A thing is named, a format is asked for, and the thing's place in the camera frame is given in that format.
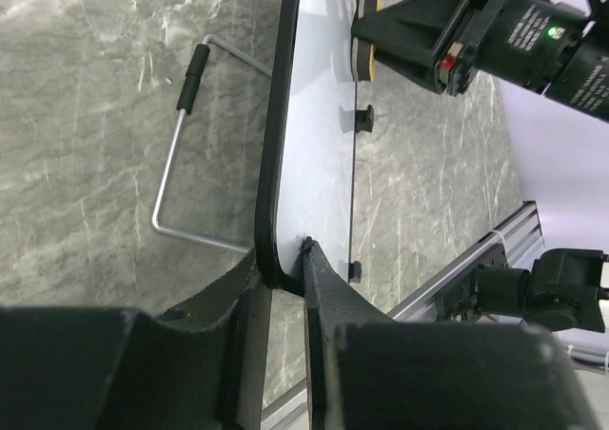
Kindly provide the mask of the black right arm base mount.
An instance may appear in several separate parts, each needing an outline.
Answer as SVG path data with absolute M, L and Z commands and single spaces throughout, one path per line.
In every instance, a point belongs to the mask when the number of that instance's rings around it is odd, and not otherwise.
M 476 323 L 481 318 L 476 280 L 488 267 L 507 267 L 502 244 L 492 244 L 438 291 L 434 297 L 438 322 Z

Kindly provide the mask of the black framed whiteboard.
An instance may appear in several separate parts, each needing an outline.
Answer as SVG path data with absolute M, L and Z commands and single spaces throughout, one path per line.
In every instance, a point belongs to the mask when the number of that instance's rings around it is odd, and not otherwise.
M 303 295 L 302 244 L 347 279 L 351 262 L 357 0 L 282 0 L 255 208 L 257 265 L 271 289 Z

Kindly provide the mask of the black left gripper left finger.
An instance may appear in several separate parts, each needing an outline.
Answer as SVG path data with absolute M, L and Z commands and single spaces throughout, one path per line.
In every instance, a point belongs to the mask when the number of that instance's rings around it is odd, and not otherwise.
M 5 429 L 256 429 L 270 293 L 253 253 L 152 316 L 133 307 L 5 307 Z

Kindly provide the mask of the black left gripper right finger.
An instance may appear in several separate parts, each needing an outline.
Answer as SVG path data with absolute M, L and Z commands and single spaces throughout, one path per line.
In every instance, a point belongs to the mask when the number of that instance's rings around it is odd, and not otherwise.
M 396 322 L 302 247 L 314 429 L 593 429 L 565 350 L 524 324 Z

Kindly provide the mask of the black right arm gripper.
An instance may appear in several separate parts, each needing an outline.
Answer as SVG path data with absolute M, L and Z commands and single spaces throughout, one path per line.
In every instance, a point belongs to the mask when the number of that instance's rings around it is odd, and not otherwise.
M 584 12 L 549 0 L 488 0 L 451 45 L 469 0 L 357 0 L 351 70 L 374 80 L 377 62 L 432 92 L 467 89 L 475 70 L 608 120 L 608 0 Z

